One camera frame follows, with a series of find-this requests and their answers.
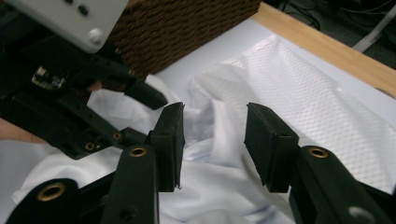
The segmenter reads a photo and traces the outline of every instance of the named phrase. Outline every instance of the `white fabric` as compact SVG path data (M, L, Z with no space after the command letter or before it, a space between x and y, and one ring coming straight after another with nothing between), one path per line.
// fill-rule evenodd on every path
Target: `white fabric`
M169 103L178 101L160 79L149 77L148 83ZM160 194L162 223L290 222L264 197L247 156L243 140L249 102L274 109L300 135L301 146L328 148L360 181L387 192L396 182L395 128L274 37L208 68L190 90L182 189ZM96 92L89 105L117 128L144 133L161 112L111 91ZM29 174L14 199L55 177L71 177L85 186L113 171L119 155L110 148L72 161L54 152Z

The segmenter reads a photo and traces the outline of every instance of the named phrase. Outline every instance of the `wooden edge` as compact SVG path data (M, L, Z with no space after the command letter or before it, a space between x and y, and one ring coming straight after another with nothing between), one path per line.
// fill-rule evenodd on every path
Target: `wooden edge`
M264 3L252 19L370 86L396 96L396 70Z

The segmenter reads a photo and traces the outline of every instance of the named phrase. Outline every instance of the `brown wicker basket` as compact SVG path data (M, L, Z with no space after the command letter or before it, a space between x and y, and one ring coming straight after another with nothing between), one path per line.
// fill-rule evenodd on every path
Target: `brown wicker basket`
M132 74L155 74L257 12L259 0L130 0L108 42Z

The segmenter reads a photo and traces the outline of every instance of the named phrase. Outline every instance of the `skin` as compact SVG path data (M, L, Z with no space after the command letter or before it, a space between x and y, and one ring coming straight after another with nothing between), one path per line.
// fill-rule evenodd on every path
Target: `skin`
M97 81L93 83L88 90L97 91L102 88L102 83ZM46 143L43 139L26 132L25 130L9 123L4 119L0 119L0 140L16 140L35 144Z

